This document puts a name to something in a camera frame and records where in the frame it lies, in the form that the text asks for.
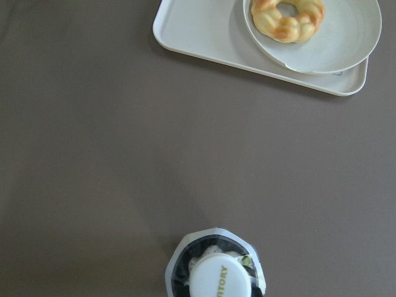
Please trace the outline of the tea bottle white cap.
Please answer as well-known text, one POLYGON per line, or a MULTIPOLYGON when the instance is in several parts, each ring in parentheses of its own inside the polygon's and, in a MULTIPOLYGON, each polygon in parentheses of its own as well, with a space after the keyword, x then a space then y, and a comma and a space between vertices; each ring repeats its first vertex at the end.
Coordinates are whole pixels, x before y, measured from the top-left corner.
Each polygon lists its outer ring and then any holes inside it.
POLYGON ((256 249, 223 228, 182 238, 165 270, 168 296, 265 296, 256 249))

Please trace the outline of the cream plastic serving tray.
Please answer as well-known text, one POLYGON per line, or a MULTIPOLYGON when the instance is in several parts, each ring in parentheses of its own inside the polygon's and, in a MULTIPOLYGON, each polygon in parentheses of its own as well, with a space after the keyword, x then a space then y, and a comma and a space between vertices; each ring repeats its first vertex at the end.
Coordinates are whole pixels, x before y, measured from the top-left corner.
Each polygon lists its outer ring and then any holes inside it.
POLYGON ((153 35, 164 48, 337 96, 359 92, 368 61, 336 74, 300 74, 268 58, 254 43, 242 1, 162 1, 153 35))

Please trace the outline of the white round plate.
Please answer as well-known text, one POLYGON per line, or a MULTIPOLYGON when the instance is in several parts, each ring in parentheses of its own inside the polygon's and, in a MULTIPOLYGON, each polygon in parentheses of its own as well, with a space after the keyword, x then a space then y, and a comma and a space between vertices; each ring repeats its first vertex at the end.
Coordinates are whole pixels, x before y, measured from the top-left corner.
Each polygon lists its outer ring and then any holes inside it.
MULTIPOLYGON (((282 67, 302 74, 333 74, 363 62, 381 35, 382 16, 377 1, 322 1, 325 17, 318 31, 301 43, 281 43, 256 29, 251 6, 243 1, 244 20, 258 48, 282 67)), ((296 8, 280 1, 278 10, 296 16, 296 8)))

